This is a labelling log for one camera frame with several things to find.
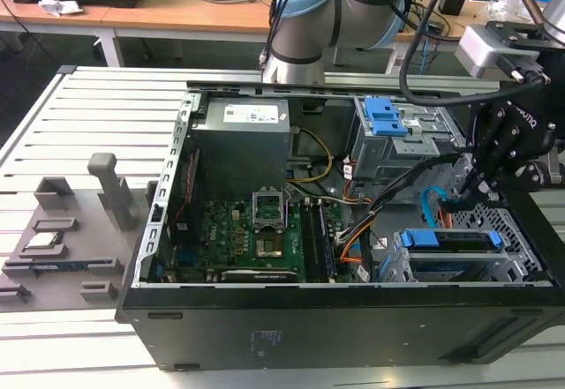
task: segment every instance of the wooden desk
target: wooden desk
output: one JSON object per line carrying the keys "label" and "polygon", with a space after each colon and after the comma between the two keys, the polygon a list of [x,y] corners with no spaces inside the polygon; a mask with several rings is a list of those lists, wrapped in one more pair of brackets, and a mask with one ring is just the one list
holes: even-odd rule
{"label": "wooden desk", "polygon": [[[37,4],[16,4],[12,0],[4,1],[8,4],[11,12],[13,12],[24,24],[36,23],[43,25],[101,26],[102,18],[110,9],[109,7],[100,6],[81,6],[81,8],[85,11],[83,13],[55,17],[42,10]],[[2,3],[0,3],[0,21],[12,23],[16,22],[14,17],[6,10]]]}
{"label": "wooden desk", "polygon": [[[418,0],[423,5],[427,5],[429,0]],[[485,15],[486,3],[467,0],[461,9],[461,14],[458,16],[448,16],[443,17],[448,21],[451,26],[450,36],[461,37],[465,28],[471,23],[486,23],[487,16]],[[395,37],[395,41],[400,42],[410,42],[414,38],[415,31],[407,27],[404,32],[398,34]]]}
{"label": "wooden desk", "polygon": [[[271,0],[262,0],[270,4]],[[268,33],[268,7],[202,0],[140,0],[137,8],[111,8],[103,26],[204,32]]]}

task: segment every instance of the small circuit board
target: small circuit board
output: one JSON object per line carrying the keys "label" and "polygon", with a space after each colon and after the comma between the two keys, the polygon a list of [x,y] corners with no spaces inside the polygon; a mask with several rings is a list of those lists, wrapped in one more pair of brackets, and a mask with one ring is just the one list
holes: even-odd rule
{"label": "small circuit board", "polygon": [[[277,205],[261,205],[263,217],[275,217]],[[305,255],[298,202],[284,203],[285,229],[277,232],[266,226],[253,228],[251,200],[208,201],[204,209],[200,244],[179,244],[171,268],[181,281],[206,281],[214,274],[256,270],[295,273],[298,282],[306,281]],[[328,234],[333,238],[342,223],[338,204],[324,208]]]}

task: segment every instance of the yellow wire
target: yellow wire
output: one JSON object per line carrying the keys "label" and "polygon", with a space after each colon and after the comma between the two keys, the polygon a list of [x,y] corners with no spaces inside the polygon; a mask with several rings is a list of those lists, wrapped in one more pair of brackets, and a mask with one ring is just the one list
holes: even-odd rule
{"label": "yellow wire", "polygon": [[310,182],[317,182],[320,179],[323,179],[324,177],[326,177],[329,172],[332,169],[332,154],[331,152],[329,152],[328,147],[326,146],[326,144],[324,144],[322,142],[322,140],[320,138],[318,138],[316,135],[314,135],[311,131],[307,130],[307,129],[303,129],[303,128],[299,128],[300,131],[303,131],[304,133],[308,133],[310,136],[312,136],[314,138],[314,140],[316,142],[318,142],[320,144],[320,146],[322,148],[324,148],[324,151],[326,151],[326,155],[328,156],[328,166],[326,167],[326,169],[324,170],[324,172],[319,175],[319,176],[314,176],[314,177],[307,177],[304,179],[288,179],[287,182],[291,182],[291,183],[310,183]]}

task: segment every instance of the white cable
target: white cable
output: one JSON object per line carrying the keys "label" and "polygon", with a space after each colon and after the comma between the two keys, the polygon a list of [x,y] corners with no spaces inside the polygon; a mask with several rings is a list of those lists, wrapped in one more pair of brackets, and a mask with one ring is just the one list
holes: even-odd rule
{"label": "white cable", "polygon": [[308,194],[308,193],[306,193],[306,192],[300,190],[299,188],[297,188],[297,187],[294,186],[294,185],[291,185],[291,186],[292,186],[292,188],[294,188],[294,190],[295,190],[296,192],[299,192],[299,193],[301,193],[302,195],[304,195],[305,197],[308,197],[308,198],[329,199],[330,201],[339,202],[340,204],[346,204],[346,205],[348,205],[348,206],[356,206],[356,205],[357,205],[357,202],[344,201],[343,199],[339,199],[339,198],[326,197],[326,196],[323,196],[323,195],[320,195],[320,196],[318,196],[318,195],[315,195],[315,196],[314,196],[314,195],[310,195],[310,194]]}

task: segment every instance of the ram slot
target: ram slot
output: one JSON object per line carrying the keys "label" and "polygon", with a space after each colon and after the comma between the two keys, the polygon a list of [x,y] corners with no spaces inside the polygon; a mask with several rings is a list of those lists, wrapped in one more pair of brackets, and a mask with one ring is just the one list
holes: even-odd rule
{"label": "ram slot", "polygon": [[320,237],[319,208],[309,199],[300,203],[302,247],[304,251],[306,281],[327,283],[328,270],[324,255],[323,238]]}

